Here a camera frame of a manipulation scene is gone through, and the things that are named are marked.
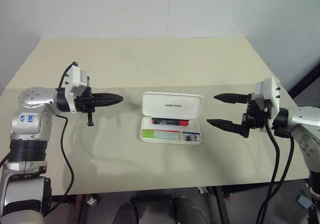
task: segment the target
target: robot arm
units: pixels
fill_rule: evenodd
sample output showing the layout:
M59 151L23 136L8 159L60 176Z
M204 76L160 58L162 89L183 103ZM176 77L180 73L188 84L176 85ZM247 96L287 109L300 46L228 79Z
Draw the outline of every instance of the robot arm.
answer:
M248 104L247 110L242 116L241 125L221 119L207 119L207 121L222 130L238 133L247 138L250 129L263 128L265 122L269 122L271 119L276 136L286 138L292 136L299 143L310 173L311 198L313 203L319 207L320 109L315 107L293 107L289 110L279 108L279 90L280 88L275 86L273 78L269 78L257 83L255 92L252 94L224 93L216 95L214 98L223 102Z
M301 149L312 187L312 202L320 206L320 109L315 107L281 108L273 128L291 132Z
M10 152L3 165L0 182L0 222L43 223L41 213L51 206L50 178L46 149L51 134L52 116L61 112L88 113L93 126L95 107L109 106L123 100L109 93L92 93L87 73L72 63L62 81L66 87L26 89L19 96L19 109L12 120Z

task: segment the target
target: pen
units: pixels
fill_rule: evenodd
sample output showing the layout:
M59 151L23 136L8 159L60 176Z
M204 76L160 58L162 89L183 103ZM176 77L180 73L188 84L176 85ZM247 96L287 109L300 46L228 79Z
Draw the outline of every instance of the pen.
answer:
M153 124L188 126L189 120L171 118L151 118Z

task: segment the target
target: black cable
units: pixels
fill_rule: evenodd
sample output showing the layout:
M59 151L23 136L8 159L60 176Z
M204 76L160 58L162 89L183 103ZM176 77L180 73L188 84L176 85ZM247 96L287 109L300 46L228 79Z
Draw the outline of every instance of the black cable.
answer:
M61 76L61 79L60 79L58 88L61 88L62 83L63 83L63 81L64 81L64 78L65 78L67 72L69 71L69 69L71 69L71 67L72 67L73 65L74 65L74 66L78 66L78 63L77 63L77 62L72 62L72 64L70 64L70 65L65 69L65 71L63 72L63 74L62 74L62 76Z
M276 142L274 136L272 135L272 132L271 132L271 129L270 129L270 126L269 126L269 117L265 117L264 126L265 126L266 132L267 132L272 144L274 145L275 163L274 163L273 174L272 174L272 177L271 177L271 181L270 181L270 184L269 184L269 189L268 189L265 201L262 203L262 205L260 207L260 211L259 211L258 216L256 218L256 223L257 224L263 224L264 223L264 220L260 221L261 212L263 212L263 216L265 217L266 212L267 212L267 208L268 208L268 203L269 203L269 200L270 200L269 196L272 193L272 189L273 189L273 186L274 186L274 183L275 183L275 179L276 179L276 175L277 175L277 171L278 171L278 167L279 167L279 160L280 160L280 149L279 149L278 143Z
M71 181L70 181L70 184L66 190L66 192L64 193L64 195L60 198L60 200L52 207L50 208L50 210L48 210L46 213L43 214L43 216L47 216L48 214L50 214L54 209L56 209L63 201L64 199L66 198L68 192L70 191L73 183L74 183L74 180L75 180L75 174L74 174L74 171L72 170L72 167L68 161L68 158L65 154L65 151L64 151L64 134L65 134L65 130L66 130L66 127L67 127L67 124L68 124L68 118L67 117L64 117L64 116L60 116L60 115L56 115L57 117L59 118L64 118L65 119L65 123L64 123L64 127L62 129L62 133L61 133L61 139L60 139L60 147L61 147L61 152L62 152L62 155L64 157L64 160L67 164L67 166L69 167L69 170L70 170L70 173L71 173Z
M291 164L292 157L293 157L293 155L294 155L294 150L295 150L294 138L293 138L292 136L290 136L290 151L289 151L288 160L287 160L287 162L286 162L286 165L285 165L283 174L282 174L282 176L281 176L281 178L280 178L280 181L279 181L277 187L274 189L274 191L271 193L271 195L262 203L262 205L261 205L261 207L260 207L260 210L259 210L258 216L261 215L261 212L262 212L264 206L266 205L266 203L267 203L268 201L270 201L270 199L273 198L273 197L277 194L277 192L279 191L280 187L281 187L282 184L284 183L285 178L286 178L287 173L288 173L288 170L289 170L289 167L290 167L290 164ZM264 219L265 219L265 217L262 216L262 218L261 218L261 222L262 222L262 223L263 223Z
M6 160L8 159L9 153L7 155L5 155L5 157L0 161L0 168L3 166L3 164L6 162Z

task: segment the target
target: green eraser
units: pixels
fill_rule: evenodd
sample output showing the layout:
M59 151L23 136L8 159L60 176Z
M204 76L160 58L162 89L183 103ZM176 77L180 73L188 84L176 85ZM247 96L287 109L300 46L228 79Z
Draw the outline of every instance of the green eraser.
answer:
M143 129L141 132L141 136L144 138L153 138L154 137L154 130L152 129Z

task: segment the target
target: floor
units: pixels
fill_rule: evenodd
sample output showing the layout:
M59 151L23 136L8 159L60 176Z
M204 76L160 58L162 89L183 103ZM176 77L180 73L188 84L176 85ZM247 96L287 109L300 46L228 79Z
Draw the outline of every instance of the floor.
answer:
M51 214L45 217L45 224L69 224L71 223L74 205L60 204Z
M232 200L226 200L230 223L254 224L266 192L267 187L260 187L232 194ZM96 207L90 208L87 224L112 224L118 208L131 197L159 194L190 198L202 210L209 223L221 223L214 196L201 195L197 188L183 188L102 194L101 202ZM308 212L296 202L299 194L309 195L309 189L303 180L285 182L269 205L265 224L307 224ZM137 208L140 224L174 224L170 202L138 203Z

